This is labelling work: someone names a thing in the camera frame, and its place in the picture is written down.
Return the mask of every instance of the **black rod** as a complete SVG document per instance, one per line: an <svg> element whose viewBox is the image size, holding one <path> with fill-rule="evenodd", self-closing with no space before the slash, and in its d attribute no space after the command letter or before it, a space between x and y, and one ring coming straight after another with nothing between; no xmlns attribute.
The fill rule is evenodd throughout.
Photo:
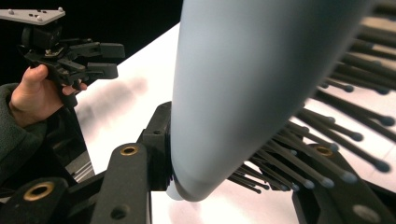
<svg viewBox="0 0 396 224"><path fill-rule="evenodd" d="M375 16L396 19L396 2L393 0L379 1L373 10Z"/></svg>
<svg viewBox="0 0 396 224"><path fill-rule="evenodd" d="M312 134L310 132L301 131L300 129L296 128L296 126L298 126L298 125L293 123L293 122L291 122L291 121L289 121L287 128L289 128L292 132L294 132L296 134L299 134L301 136L309 138L312 141L317 142L318 144L331 149L332 151L338 150L338 146L335 143L330 143L330 142L328 142L328 141L326 141L326 140L324 140L324 139L322 139L322 138L320 138L320 137L318 137L318 136L316 136L316 135L314 135L314 134Z"/></svg>
<svg viewBox="0 0 396 224"><path fill-rule="evenodd" d="M233 176L230 176L230 177L228 177L227 179L230 180L230 181L232 181L232 182L234 182L234 183L237 184L237 185L240 185L240 186L244 187L245 189L253 190L254 192L256 192L256 193L258 193L258 194L261 194L261 193L262 193L261 190L256 189L256 188L254 188L254 187L251 187L250 185L246 184L245 182L243 182L243 181L241 181L241 180L239 180L239 179L237 179L237 178L234 178Z"/></svg>
<svg viewBox="0 0 396 224"><path fill-rule="evenodd" d="M386 136L388 139L392 140L393 142L396 142L396 134L382 127L381 125L375 123L374 121L368 119L365 116L365 114L362 112L361 107L357 105L353 105L352 103L339 99L323 91L317 91L315 95L315 99L325 104L331 105L332 107L342 111L343 113L359 121L360 123L366 125L372 130Z"/></svg>
<svg viewBox="0 0 396 224"><path fill-rule="evenodd" d="M381 66L380 64L364 60L363 58L357 57L352 54L347 53L346 55L344 55L341 62L350 64L352 66L358 67L360 69L364 69L366 71L369 71L369 72L372 72L375 74L379 74L380 76L383 76L383 77L391 78L393 80L396 79L396 71L394 71L390 68Z"/></svg>
<svg viewBox="0 0 396 224"><path fill-rule="evenodd" d="M336 79L339 81L343 81L343 82L347 82L354 86L359 86L359 87L362 87L365 89L370 89L370 90L378 92L381 95L386 95L386 94L390 93L389 88L385 88L382 85L377 85L375 83L359 79L358 77L350 77L350 76L346 76L346 75L334 72L331 74L330 78L333 78L333 79Z"/></svg>
<svg viewBox="0 0 396 224"><path fill-rule="evenodd" d="M353 88L353 86L351 86L351 85L344 85L344 84L341 84L339 82L333 81L333 80L328 79L328 78L326 78L326 83L331 85L331 86L333 86L333 87L335 87L335 88L338 88L338 89L341 89L343 91L346 91L346 92L353 92L355 90Z"/></svg>
<svg viewBox="0 0 396 224"><path fill-rule="evenodd" d="M306 108L302 108L301 110L306 111L307 113L309 113L312 116L315 116L317 119L323 120L325 122L335 123L335 118L333 118L333 117L324 116L324 115L321 115L315 111L308 110Z"/></svg>
<svg viewBox="0 0 396 224"><path fill-rule="evenodd" d="M324 167L335 173L336 175L340 176L347 183L355 183L358 179L355 175L340 168L338 165L333 163L332 161L328 160L327 158L323 157L319 152L314 150L312 147L307 146L303 141L298 139L294 134L288 132L287 130L281 131L288 137L291 141L295 142L299 145L299 148L304 151L305 154L310 156L312 159L321 163Z"/></svg>
<svg viewBox="0 0 396 224"><path fill-rule="evenodd" d="M387 78L387 77L381 77L376 74L373 74L371 72L367 72L361 69L354 68L352 66L348 66L346 64L341 64L339 63L335 69L334 72L340 73L346 76L362 79L367 82L372 82L377 85L390 88L392 90L396 90L396 80L392 78Z"/></svg>
<svg viewBox="0 0 396 224"><path fill-rule="evenodd" d="M260 182L257 182L257 181L255 181L255 180L252 180L252 179L250 179L250 178L247 178L246 176L240 175L240 174L238 174L238 173L233 173L233 174L231 175L231 177L234 177L234 178L239 179L239 180L241 180L241 181L243 181L243 182L246 182L246 183L249 184L251 187L259 186L259 187L262 187L263 189L269 189L269 188L270 188L270 187L268 187L268 185L264 185L264 184L262 184L262 183L260 183Z"/></svg>
<svg viewBox="0 0 396 224"><path fill-rule="evenodd" d="M388 172L389 171L389 166L381 161L378 160L377 158L374 158L364 150L356 147L355 145L349 143L347 140L345 140L343 137L340 135L332 132L329 130L325 125L323 125L320 120L317 120L315 118L310 117L306 113L299 113L296 115L298 119L300 119L302 122L305 122L306 124L309 124L310 126L314 127L317 129L319 132L325 134L329 138L331 138L333 141L339 143L341 146L345 147L349 151L353 152L355 155L361 157L362 159L368 161L371 163L377 170L381 172Z"/></svg>
<svg viewBox="0 0 396 224"><path fill-rule="evenodd" d="M258 151L257 155L265 158L269 163L273 164L292 178L294 178L297 182L303 184L306 188L312 189L315 185L311 180L305 179L301 175L297 174L295 171L291 170L287 165L283 164L281 161L278 161L273 156L265 151Z"/></svg>
<svg viewBox="0 0 396 224"><path fill-rule="evenodd" d="M332 182L332 180L330 180L328 177L321 175L316 170L312 169L312 167L307 165L305 162L300 161L298 158L292 156L285 148L283 148L276 142L270 141L268 145L273 147L280 156L297 166L307 175L310 175L312 178L316 179L323 187L332 188L332 186L334 185L334 182Z"/></svg>
<svg viewBox="0 0 396 224"><path fill-rule="evenodd" d="M307 115L312 116L312 111L310 111L310 110L303 110L302 113L306 113ZM327 126L327 128L330 128L330 129L335 130L341 134L344 134L344 135L350 137L352 140L355 140L357 142L363 140L363 135L361 133L352 132L349 129L336 124L335 122L328 122L327 120L323 120L323 119L322 119L322 121L323 121L323 124Z"/></svg>
<svg viewBox="0 0 396 224"><path fill-rule="evenodd" d="M373 43L366 42L363 40L355 40L355 42L349 48L349 51L355 53L362 53L382 59L388 59L393 61L396 60L396 54L373 49L373 45L374 45Z"/></svg>
<svg viewBox="0 0 396 224"><path fill-rule="evenodd" d="M396 48L396 33L362 25L358 39Z"/></svg>
<svg viewBox="0 0 396 224"><path fill-rule="evenodd" d="M277 180L271 179L265 175L260 174L258 171L252 169L251 167L243 164L242 166L240 166L238 168L238 171L246 174L246 175L251 175L253 177L259 178L260 180L263 180L267 183L269 183L270 185L276 187L277 189L280 189L282 191L286 191L289 188L281 183L279 183Z"/></svg>
<svg viewBox="0 0 396 224"><path fill-rule="evenodd" d="M257 167L259 167L262 172L265 172L267 175L270 175L272 178L276 179L280 183L288 186L289 189L293 189L296 191L300 189L297 185L293 184L291 181L289 181L282 175L278 174L277 172L271 170L268 166L263 164L261 161L256 160L255 157L250 158L249 161L252 162L253 164L255 164Z"/></svg>

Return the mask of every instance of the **rod with rounded tip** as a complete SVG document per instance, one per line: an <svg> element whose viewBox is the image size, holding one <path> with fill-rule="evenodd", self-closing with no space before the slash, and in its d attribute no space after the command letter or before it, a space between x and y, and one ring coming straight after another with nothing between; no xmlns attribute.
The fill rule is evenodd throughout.
<svg viewBox="0 0 396 224"><path fill-rule="evenodd" d="M251 167L249 167L249 166L247 166L245 164L242 165L241 167L239 167L238 170L240 172L243 172L243 173L247 174L247 175L251 175L251 176L254 176L256 178L259 178L260 180L263 180L263 181L267 182L268 184L276 187L277 189L281 189L283 191L288 190L288 187L283 185L282 183L279 183L279 181L271 179L271 178L269 178L269 177L267 177L267 176L265 176L263 174L260 174L258 171L252 169Z"/></svg>
<svg viewBox="0 0 396 224"><path fill-rule="evenodd" d="M355 56L355 55L352 55L349 53L344 55L341 62L350 64L352 66L356 66L360 69L364 69L366 71L378 74L383 77L396 79L396 71L394 71L390 68L381 66L380 64L364 60L363 58L360 58L358 56Z"/></svg>
<svg viewBox="0 0 396 224"><path fill-rule="evenodd" d="M377 85L375 83L359 79L358 77L350 77L350 76L343 75L341 73L334 72L334 73L331 74L330 78L333 78L333 79L336 79L336 80L339 80L339 81L343 81L343 82L347 82L347 83L350 83L352 85L355 85L355 86L358 86L358 87L362 87L362 88L365 88L365 89L370 89L370 90L378 92L381 95L386 95L386 94L390 93L390 89L389 88L385 88L385 87L383 87L381 85Z"/></svg>
<svg viewBox="0 0 396 224"><path fill-rule="evenodd" d="M319 86L320 86L321 88L323 88L323 89L329 88L329 84L327 84L326 82L320 83Z"/></svg>
<svg viewBox="0 0 396 224"><path fill-rule="evenodd" d="M262 187L263 189L269 189L269 188L270 188L270 187L268 187L268 185L264 185L264 184L262 184L262 183L260 183L260 182L257 182L257 181L255 181L255 180L252 180L252 179L250 179L250 178L247 178L247 177L245 177L244 175L240 175L240 174L233 173L233 174L231 175L231 177L240 179L241 181L245 181L247 184L250 184L252 187L259 186L259 187Z"/></svg>
<svg viewBox="0 0 396 224"><path fill-rule="evenodd" d="M309 110L306 108L303 108L300 111L306 112L311 116L315 116L317 119L323 120L326 123L335 123L335 118L333 118L333 117L327 117L327 116L321 115L315 111L312 111L312 110Z"/></svg>
<svg viewBox="0 0 396 224"><path fill-rule="evenodd" d="M396 80L390 77L381 77L371 72L367 72L358 68L354 68L352 66L348 66L346 64L339 63L335 69L335 73L340 73L345 76L358 78L365 82L374 83L376 85L382 86L384 88L389 88L392 90L396 90Z"/></svg>
<svg viewBox="0 0 396 224"><path fill-rule="evenodd" d="M310 118L307 116L305 113L300 113L297 115L297 118L300 119L302 122L305 122L306 124L311 125L321 133L325 134L335 142L339 143L341 146L345 147L349 151L353 152L355 155L361 157L365 161L371 163L377 170L381 172L388 172L390 170L390 167L387 163L384 161L381 161L377 158L374 158L364 150L356 147L355 145L351 144L347 140L345 140L343 137L339 136L338 134L332 132L331 130L327 129L325 125L320 123L319 120L315 120L314 118Z"/></svg>
<svg viewBox="0 0 396 224"><path fill-rule="evenodd" d="M276 142L270 141L268 143L268 145L270 147L273 147L274 150L280 156L282 156L283 158L285 158L286 160L288 160L289 162L291 162L292 164L297 166L300 170L305 172L307 175L309 175L312 178L316 179L323 187L332 188L334 186L334 182L332 182L332 180L330 180L326 176L321 175L316 170L314 170L312 167L307 165L305 162L303 162L303 161L299 160L298 158L290 155L290 153L285 148L283 148L282 146L280 146Z"/></svg>
<svg viewBox="0 0 396 224"><path fill-rule="evenodd" d="M376 119L378 120L382 125L384 126L393 126L395 124L395 119L390 117L390 116L384 116L384 115L380 115L374 111L368 110L366 108L363 108L361 106L357 106L357 105L351 105L354 107L354 110L362 113L364 116L370 118L370 119Z"/></svg>
<svg viewBox="0 0 396 224"><path fill-rule="evenodd" d="M292 132L294 132L296 134L299 134L299 135L302 135L302 136L304 136L306 138L309 138L312 141L315 141L318 144L320 144L320 145L322 145L322 146L324 146L326 148L331 149L332 151L337 151L338 150L338 146L335 143L330 143L330 142L328 142L328 141L326 141L326 140L324 140L324 139L322 139L322 138L320 138L320 137L318 137L318 136L316 136L316 135L314 135L314 134L312 134L310 132L302 132L301 129L297 128L296 126L298 126L298 125L293 123L293 122L291 122L291 121L289 121L287 127Z"/></svg>
<svg viewBox="0 0 396 224"><path fill-rule="evenodd" d="M295 171L291 170L287 165L283 164L281 161L278 161L277 159L275 159L269 153L264 152L264 151L258 151L256 154L259 155L260 157L263 157L269 163L273 164L278 169L280 169L281 171L283 171L286 174L288 174L289 176L291 176L297 182L303 184L306 188L312 189L315 186L311 180L308 180L308 179L302 177L301 175L297 174Z"/></svg>
<svg viewBox="0 0 396 224"><path fill-rule="evenodd" d="M295 148L295 149L297 149L297 150L299 150L299 151L305 153L305 154L306 154L307 156L309 156L309 157L311 156L311 153L310 153L309 151L304 151L304 149L301 148L295 141L292 141L292 140L286 138L286 137L283 136L283 135L277 134L277 135L274 136L274 139L275 139L276 141L281 142L282 144L286 144L286 145L288 145L288 146L290 146L290 147L293 147L293 148Z"/></svg>
<svg viewBox="0 0 396 224"><path fill-rule="evenodd" d="M396 33L392 31L387 31L383 29L377 29L366 25L362 25L361 30L357 35L357 38L364 41L369 41L372 43L384 45L387 47L396 48L395 36Z"/></svg>
<svg viewBox="0 0 396 224"><path fill-rule="evenodd" d="M244 187L245 189L253 190L254 192L256 192L256 193L258 193L258 194L261 194L261 193L262 193L261 190L256 189L256 188L254 188L254 187L251 187L249 184L245 183L244 181L241 181L241 180L238 179L238 178L235 178L235 177L233 177L233 176L230 176L230 177L228 177L227 179L230 180L230 181L232 181L232 182L234 182L235 184L238 184L238 185Z"/></svg>
<svg viewBox="0 0 396 224"><path fill-rule="evenodd" d="M355 90L353 88L353 86L351 86L351 85L344 85L344 84L341 84L339 82L332 81L331 79L328 79L328 78L326 78L326 83L328 83L329 85L331 85L331 86L333 86L335 88L338 88L338 89L341 89L343 91L346 91L346 92L353 92Z"/></svg>
<svg viewBox="0 0 396 224"><path fill-rule="evenodd" d="M326 167L327 169L329 169L336 175L340 176L345 182L355 183L358 180L358 178L355 175L340 168L338 165L334 164L332 161L330 161L327 158L325 158L324 156L322 156L319 152L314 150L312 147L307 146L303 141L298 139L292 133L290 133L286 130L283 130L282 133L285 134L285 136L288 137L291 141L295 142L299 146L299 149L302 149L305 154L308 153L308 155L310 157L312 157L314 160L318 161L320 164L322 164L324 167Z"/></svg>
<svg viewBox="0 0 396 224"><path fill-rule="evenodd" d="M385 129L381 125L375 123L374 121L368 119L361 107L357 105L353 105L352 103L349 103L347 101L344 101L340 98L337 98L335 96L332 96L328 93L325 93L323 91L317 91L315 99L331 105L332 107L342 111L346 115L352 117L353 119L359 121L360 123L366 125L367 127L371 128L372 130L384 135L388 139L396 142L396 134L389 131L388 129Z"/></svg>
<svg viewBox="0 0 396 224"><path fill-rule="evenodd" d="M180 196L203 200L273 137L330 74L373 5L183 1L171 115Z"/></svg>
<svg viewBox="0 0 396 224"><path fill-rule="evenodd" d="M363 135L361 133L352 132L349 129L344 128L343 126L340 126L333 122L323 121L323 124L326 125L326 127L329 129L335 130L341 134L344 134L344 135L350 137L352 140L355 140L357 142L363 140Z"/></svg>
<svg viewBox="0 0 396 224"><path fill-rule="evenodd" d="M373 43L366 42L363 40L355 40L355 42L350 47L349 51L375 56L382 59L396 60L396 54L373 49L373 45L374 45Z"/></svg>
<svg viewBox="0 0 396 224"><path fill-rule="evenodd" d="M261 147L260 149L265 150L265 151L267 151L267 152L276 153L276 152L274 151L273 148L268 147L268 144L265 145L265 146L263 146L263 147ZM294 149L286 149L286 150L287 150L291 155L293 155L293 156L296 156L296 155L297 155L297 151L294 150Z"/></svg>
<svg viewBox="0 0 396 224"><path fill-rule="evenodd" d="M257 167L259 167L262 172L265 172L267 175L270 175L272 178L274 178L277 181L279 181L280 183L286 185L288 188L291 189L293 187L292 183L288 179L286 179L282 175L278 174L277 172L271 170L269 167L267 167L261 161L256 160L255 157L250 158L249 161L251 161Z"/></svg>

